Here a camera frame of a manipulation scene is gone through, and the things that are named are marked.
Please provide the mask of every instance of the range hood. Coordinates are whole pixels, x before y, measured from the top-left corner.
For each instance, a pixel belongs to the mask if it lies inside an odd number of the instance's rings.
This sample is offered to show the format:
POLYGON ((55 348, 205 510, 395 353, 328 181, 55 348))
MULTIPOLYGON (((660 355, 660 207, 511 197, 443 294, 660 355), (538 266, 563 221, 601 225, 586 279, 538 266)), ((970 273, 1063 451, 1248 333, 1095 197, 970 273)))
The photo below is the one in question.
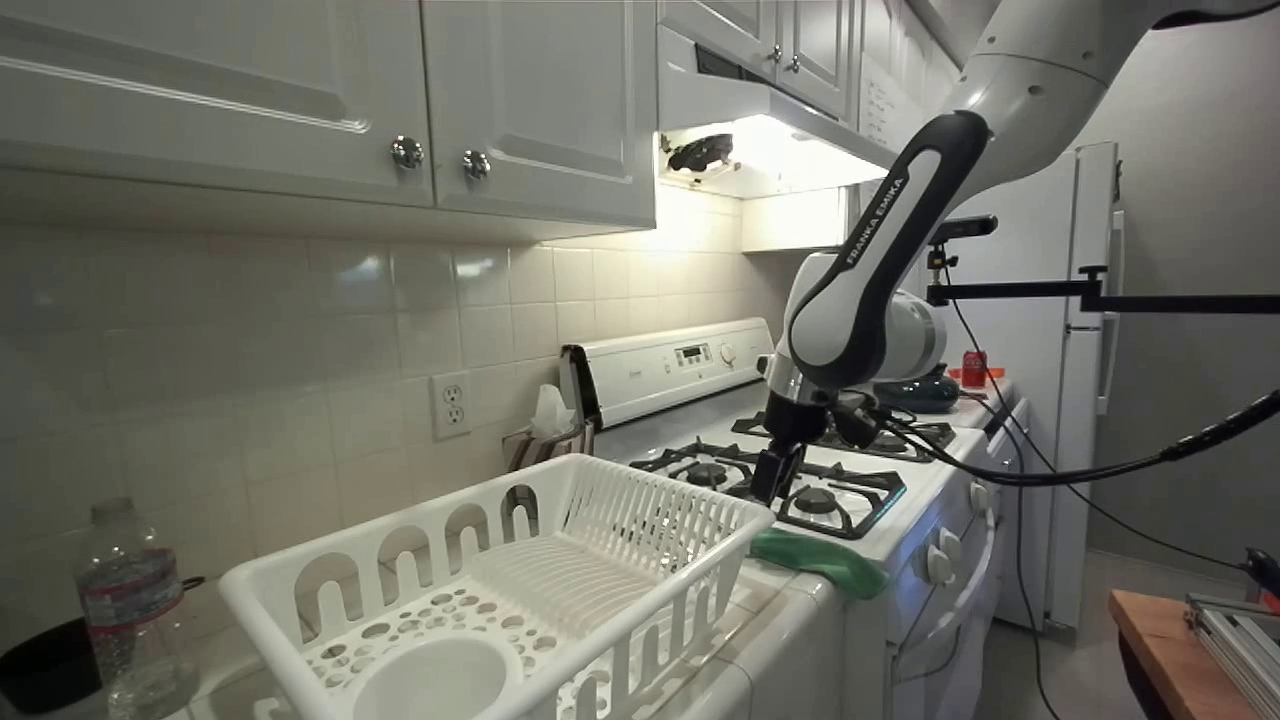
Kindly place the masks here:
POLYGON ((660 131, 664 178, 687 178, 714 197, 867 184, 893 162, 852 128, 670 28, 660 33, 660 131))

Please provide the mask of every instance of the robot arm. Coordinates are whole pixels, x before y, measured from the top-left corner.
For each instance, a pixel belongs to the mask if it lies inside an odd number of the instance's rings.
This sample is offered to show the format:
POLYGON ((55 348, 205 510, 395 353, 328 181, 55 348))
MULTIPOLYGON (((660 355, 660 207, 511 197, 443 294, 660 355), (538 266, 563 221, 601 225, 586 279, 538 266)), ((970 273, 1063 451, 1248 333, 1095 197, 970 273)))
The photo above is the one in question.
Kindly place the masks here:
POLYGON ((835 256, 793 279, 768 366, 762 451, 753 493, 784 493, 839 393, 923 377, 941 325, 898 294, 907 266, 958 202, 1053 164, 1085 128, 1148 28, 1236 22, 1280 0, 1005 0, 970 53, 952 111, 923 125, 889 167, 835 256))

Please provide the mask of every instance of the stove burner grate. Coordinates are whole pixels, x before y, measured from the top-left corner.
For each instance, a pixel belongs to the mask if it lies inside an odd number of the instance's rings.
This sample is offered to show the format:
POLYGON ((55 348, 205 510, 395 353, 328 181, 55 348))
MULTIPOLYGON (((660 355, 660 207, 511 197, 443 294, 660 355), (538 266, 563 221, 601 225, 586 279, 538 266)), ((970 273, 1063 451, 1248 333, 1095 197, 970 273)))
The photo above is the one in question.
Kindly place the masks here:
MULTIPOLYGON (((735 445, 690 439, 683 447, 664 447, 651 461, 637 461, 631 469, 664 474, 670 481, 729 493, 729 498, 753 498, 756 451, 742 451, 735 445)), ((793 493, 776 499, 776 519, 806 534, 839 536, 839 542, 860 542, 904 498, 904 490, 907 483, 894 474, 848 474, 839 463, 800 463, 793 493), (852 498, 867 505, 867 514, 857 514, 860 519, 852 519, 848 514, 852 498)))
MULTIPOLYGON (((928 435, 935 447, 947 447, 957 439, 957 429, 952 424, 910 424, 918 435, 928 435)), ((768 435, 762 432, 762 414, 756 415, 742 415, 731 424, 731 432, 738 435, 768 435)), ((860 451, 860 458, 893 458, 893 461, 907 461, 907 463, 933 463, 928 451, 904 445, 898 435, 893 432, 880 432, 867 447, 852 447, 835 435, 835 429, 828 429, 813 447, 839 447, 839 451, 860 451)))

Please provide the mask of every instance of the white tile backsplash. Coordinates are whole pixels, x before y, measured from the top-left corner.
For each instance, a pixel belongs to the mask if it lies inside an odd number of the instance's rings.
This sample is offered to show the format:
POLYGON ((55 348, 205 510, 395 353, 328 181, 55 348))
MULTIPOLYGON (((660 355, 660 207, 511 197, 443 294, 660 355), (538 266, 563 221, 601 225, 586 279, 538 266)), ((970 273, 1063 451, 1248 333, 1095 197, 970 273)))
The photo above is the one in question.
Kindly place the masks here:
POLYGON ((453 256, 465 307, 496 307, 511 302, 511 247, 460 247, 453 256))
POLYGON ((465 307, 468 369, 496 369, 515 361, 511 303, 465 307))
POLYGON ((511 303, 511 344, 515 344, 515 361, 557 355, 560 353, 557 303, 511 303))
POLYGON ((518 247, 4 229, 0 579, 30 594, 0 597, 0 639, 70 610, 99 498, 217 578, 505 474, 566 341, 776 302, 731 202, 660 205, 656 231, 518 247), (435 439, 428 382, 456 369, 476 429, 435 439))

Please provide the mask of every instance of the cabinet knob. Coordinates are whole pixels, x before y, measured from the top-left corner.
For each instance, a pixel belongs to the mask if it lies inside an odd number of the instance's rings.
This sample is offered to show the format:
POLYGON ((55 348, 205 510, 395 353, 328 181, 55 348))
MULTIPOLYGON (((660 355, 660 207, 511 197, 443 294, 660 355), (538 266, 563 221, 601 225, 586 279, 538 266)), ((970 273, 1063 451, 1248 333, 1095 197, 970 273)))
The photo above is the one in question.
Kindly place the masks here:
POLYGON ((393 164, 395 167, 421 167, 423 164, 423 143, 416 135, 395 135, 393 139, 393 164))
POLYGON ((465 149, 465 178, 468 184, 478 184, 485 178, 493 178, 493 162, 476 149, 465 149))

